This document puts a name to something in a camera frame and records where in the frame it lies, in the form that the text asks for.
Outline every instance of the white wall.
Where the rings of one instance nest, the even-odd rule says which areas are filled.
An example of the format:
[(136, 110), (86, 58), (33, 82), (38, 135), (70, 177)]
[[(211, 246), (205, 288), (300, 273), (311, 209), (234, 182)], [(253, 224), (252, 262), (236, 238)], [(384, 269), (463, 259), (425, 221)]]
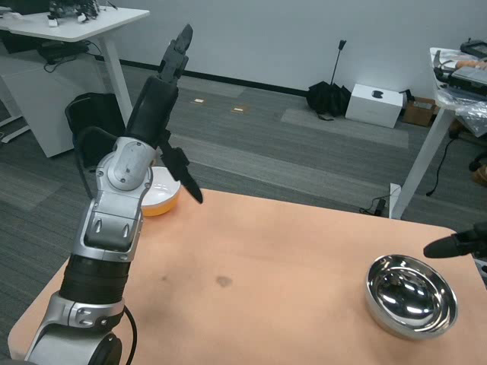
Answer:
[(486, 0), (115, 0), (151, 11), (117, 33), (121, 59), (158, 65), (186, 23), (186, 69), (307, 90), (329, 80), (431, 95), (431, 46), (487, 38)]

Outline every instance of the black baseboard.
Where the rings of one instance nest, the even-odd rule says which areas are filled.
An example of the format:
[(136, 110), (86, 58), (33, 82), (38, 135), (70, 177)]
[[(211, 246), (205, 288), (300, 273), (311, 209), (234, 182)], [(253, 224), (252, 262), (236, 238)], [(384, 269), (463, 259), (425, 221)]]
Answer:
[[(103, 61), (103, 57), (101, 57), (101, 56), (97, 56), (97, 59), (100, 61)], [(126, 65), (126, 66), (137, 67), (137, 68), (143, 68), (143, 69), (152, 70), (152, 71), (157, 71), (159, 69), (159, 66), (156, 66), (156, 65), (150, 65), (148, 63), (142, 63), (142, 62), (127, 61), (125, 59), (121, 59), (120, 64)], [(240, 80), (238, 78), (226, 78), (225, 76), (204, 74), (202, 72), (194, 72), (194, 71), (187, 71), (186, 70), (183, 74), (185, 76), (190, 76), (192, 78), (202, 78), (204, 80), (224, 82), (226, 84), (240, 85), (240, 86), (245, 86), (245, 87), (253, 87), (256, 89), (275, 91), (275, 92), (283, 93), (283, 94), (297, 95), (299, 97), (306, 97), (306, 93), (307, 93), (305, 90), (299, 90), (299, 89), (293, 89), (290, 87), (263, 84), (261, 82)]]

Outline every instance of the table leg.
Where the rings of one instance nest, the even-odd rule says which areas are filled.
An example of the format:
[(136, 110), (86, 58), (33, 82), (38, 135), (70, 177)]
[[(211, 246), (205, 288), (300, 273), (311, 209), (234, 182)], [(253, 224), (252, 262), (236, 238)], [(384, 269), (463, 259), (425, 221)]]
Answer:
[[(13, 121), (15, 121), (15, 120), (17, 120), (19, 118), (22, 118), (22, 116), (11, 116), (10, 118), (7, 118), (5, 120), (2, 120), (0, 122), (0, 127), (3, 127), (4, 125), (7, 125), (8, 123), (12, 123)], [(20, 129), (18, 129), (15, 132), (12, 132), (10, 135), (6, 135), (5, 137), (0, 138), (0, 141), (2, 143), (8, 143), (12, 139), (14, 139), (15, 137), (18, 137), (19, 135), (22, 135), (22, 134), (24, 134), (27, 131), (30, 131), (30, 127), (28, 125), (26, 125), (26, 126), (20, 128)]]
[(11, 116), (10, 118), (7, 118), (5, 120), (2, 120), (0, 122), (0, 127), (3, 127), (4, 125), (7, 125), (8, 123), (12, 123), (13, 121), (21, 118), (22, 116)]
[(25, 132), (30, 131), (30, 127), (26, 125), (25, 127), (22, 127), (18, 129), (17, 131), (11, 133), (10, 135), (7, 135), (6, 137), (2, 138), (2, 143), (8, 143), (12, 139), (18, 137), (19, 135), (24, 134)]
[(129, 91), (127, 90), (125, 78), (123, 77), (122, 66), (120, 65), (113, 36), (109, 33), (101, 36), (100, 45), (123, 121), (127, 125), (130, 114), (132, 113), (132, 102), (130, 101)]
[(438, 147), (451, 123), (455, 120), (455, 114), (451, 110), (441, 109), (433, 123), (421, 150), (412, 165), (411, 171), (404, 183), (399, 196), (395, 203), (390, 200), (389, 204), (389, 218), (401, 219), (406, 207), (412, 199), (419, 183), (421, 182), (426, 170), (428, 169), (431, 160), (436, 154)]

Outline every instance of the floor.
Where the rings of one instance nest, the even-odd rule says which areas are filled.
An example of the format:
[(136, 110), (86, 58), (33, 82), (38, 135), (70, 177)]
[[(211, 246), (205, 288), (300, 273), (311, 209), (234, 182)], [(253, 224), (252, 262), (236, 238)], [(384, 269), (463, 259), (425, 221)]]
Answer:
[[(152, 72), (124, 67), (124, 73), (134, 102)], [(234, 107), (244, 113), (233, 113)], [(0, 120), (7, 116), (0, 106)], [(202, 187), (353, 212), (386, 195), (389, 183), (404, 182), (428, 132), (402, 123), (385, 129), (324, 122), (302, 97), (195, 78), (180, 80), (169, 129)], [(467, 169), (483, 148), (455, 141), (429, 198), (446, 142), (404, 219), (465, 230), (485, 220), (487, 189), (473, 183)], [(10, 328), (68, 258), (87, 198), (72, 152), (47, 159), (31, 132), (2, 146), (0, 176), (2, 359)]]

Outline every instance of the metal bowl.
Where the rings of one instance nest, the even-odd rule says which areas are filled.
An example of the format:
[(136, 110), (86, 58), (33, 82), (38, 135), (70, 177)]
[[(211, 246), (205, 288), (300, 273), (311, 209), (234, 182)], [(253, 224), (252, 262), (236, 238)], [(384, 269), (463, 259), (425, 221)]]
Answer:
[(367, 275), (367, 303), (375, 321), (401, 338), (438, 337), (458, 316), (455, 293), (433, 268), (409, 256), (375, 260)]

